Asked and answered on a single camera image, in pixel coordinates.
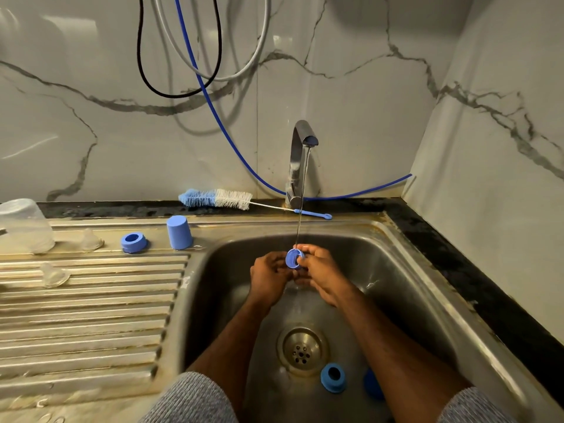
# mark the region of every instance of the cable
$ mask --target cable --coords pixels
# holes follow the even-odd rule
[[[218,35],[218,52],[217,52],[217,62],[215,63],[215,70],[213,71],[213,74],[211,75],[211,77],[209,78],[206,84],[200,83],[201,85],[200,89],[196,89],[187,93],[181,93],[179,95],[170,95],[168,93],[163,93],[155,89],[149,83],[149,80],[147,80],[145,76],[145,72],[143,71],[143,64],[141,62],[141,37],[143,35],[143,19],[145,16],[145,9],[143,6],[143,0],[139,0],[139,27],[137,29],[137,67],[139,68],[139,74],[141,74],[141,78],[143,79],[143,82],[147,85],[149,89],[151,89],[151,91],[153,91],[159,96],[162,96],[163,98],[172,98],[172,99],[188,98],[192,95],[200,93],[202,91],[202,88],[208,87],[214,81],[214,78],[217,75],[219,71],[219,66],[221,64],[222,37],[221,37],[221,21],[219,20],[219,9],[217,7],[217,0],[213,0],[213,7],[215,11],[215,20],[217,21],[217,35]]]
[[[210,78],[206,74],[199,71],[196,67],[194,67],[178,47],[178,44],[173,37],[173,34],[170,32],[169,24],[166,21],[165,12],[162,8],[162,0],[155,0],[155,6],[157,7],[157,16],[159,17],[160,23],[162,25],[162,29],[165,31],[166,38],[172,44],[177,55],[180,56],[180,58],[184,61],[184,63],[188,65],[188,67],[196,74],[200,75],[203,78]],[[238,72],[236,72],[233,75],[229,75],[227,77],[215,77],[216,82],[227,82],[229,80],[233,80],[235,78],[241,77],[254,65],[254,63],[257,60],[257,57],[260,55],[262,48],[264,47],[264,42],[266,41],[266,31],[268,29],[268,21],[270,20],[270,8],[271,8],[271,0],[264,0],[264,20],[262,22],[261,36],[258,39],[257,48],[255,49],[253,56],[251,56],[249,62],[247,62],[247,64],[242,69],[240,69]]]
[[[178,19],[180,21],[180,27],[182,28],[182,35],[184,36],[184,42],[186,43],[186,48],[188,49],[188,55],[190,56],[190,60],[192,61],[192,63],[194,64],[194,67],[197,68],[196,65],[196,59],[194,58],[194,53],[192,52],[192,46],[190,45],[190,40],[188,39],[188,33],[186,31],[186,25],[184,24],[184,15],[182,15],[182,8],[180,7],[180,0],[174,0],[176,2],[176,6],[177,6],[177,12],[178,12]],[[275,186],[268,184],[263,178],[261,178],[258,173],[256,173],[252,167],[250,167],[249,163],[247,163],[247,161],[245,160],[245,158],[243,157],[243,155],[239,152],[239,150],[237,149],[235,143],[233,142],[233,140],[231,139],[231,137],[229,136],[229,133],[227,132],[227,130],[225,129],[225,126],[223,126],[223,123],[221,121],[221,119],[219,118],[219,115],[217,114],[217,111],[215,111],[215,107],[213,106],[213,104],[211,103],[212,100],[210,99],[209,95],[208,95],[208,91],[206,90],[205,86],[204,86],[204,81],[202,80],[201,76],[196,75],[196,77],[198,78],[198,82],[200,83],[200,87],[202,90],[202,93],[204,94],[204,97],[206,98],[206,101],[208,103],[208,106],[211,110],[211,113],[213,114],[213,117],[215,118],[215,121],[217,122],[219,128],[221,129],[222,133],[225,135],[225,138],[227,139],[227,141],[229,142],[229,145],[231,146],[231,148],[233,149],[233,151],[235,151],[235,154],[239,157],[239,159],[241,160],[241,162],[243,162],[243,164],[245,165],[245,167],[247,168],[247,170],[257,179],[260,181],[261,184],[263,184],[265,187],[270,188],[272,191],[275,191],[279,194],[283,194],[286,195],[286,192],[277,189]],[[408,174],[405,177],[401,177],[395,181],[392,181],[391,183],[388,184],[384,184],[384,185],[379,185],[377,187],[373,187],[373,188],[369,188],[366,190],[362,190],[362,191],[358,191],[356,193],[351,193],[351,194],[346,194],[344,196],[334,196],[334,197],[307,197],[306,200],[338,200],[338,199],[345,199],[347,197],[353,197],[353,196],[360,196],[361,194],[366,194],[366,193],[370,193],[372,191],[376,191],[376,190],[380,190],[382,188],[386,188],[389,187],[390,185],[394,185],[397,183],[400,183],[404,180],[406,180],[407,178],[411,177],[412,174]]]

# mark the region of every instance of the drain strainer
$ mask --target drain strainer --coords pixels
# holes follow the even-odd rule
[[[315,327],[296,324],[278,336],[278,358],[288,371],[302,377],[318,374],[329,361],[327,340]]]

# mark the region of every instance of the running water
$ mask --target running water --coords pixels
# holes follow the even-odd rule
[[[302,179],[302,202],[300,203],[300,217],[298,218],[298,231],[296,232],[296,245],[298,244],[298,238],[300,237],[300,225],[302,224],[302,210],[303,210],[303,192],[306,189],[306,175],[307,175],[307,163],[310,160],[310,150],[311,147],[306,147],[306,163],[303,165],[303,179]]]

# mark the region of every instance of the person's right hand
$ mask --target person's right hand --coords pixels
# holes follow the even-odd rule
[[[331,253],[316,245],[300,244],[294,247],[306,254],[305,258],[298,257],[297,259],[303,269],[294,274],[297,277],[296,283],[312,286],[319,292],[322,299],[337,307],[339,290],[351,283],[341,273]]]

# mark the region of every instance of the wall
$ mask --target wall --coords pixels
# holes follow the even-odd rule
[[[564,342],[564,0],[475,0],[404,198]]]
[[[212,69],[210,0],[181,0],[201,66]],[[258,67],[213,85],[215,105],[250,165],[284,188],[293,125],[320,139],[308,193],[348,193],[408,173],[471,0],[272,0]],[[220,74],[254,51],[263,0],[219,0]],[[173,0],[164,0],[182,43]],[[168,100],[135,62],[137,0],[0,0],[0,201],[176,199],[222,187],[266,197],[201,95]],[[152,84],[197,87],[145,0]],[[399,189],[391,191],[398,194]]]

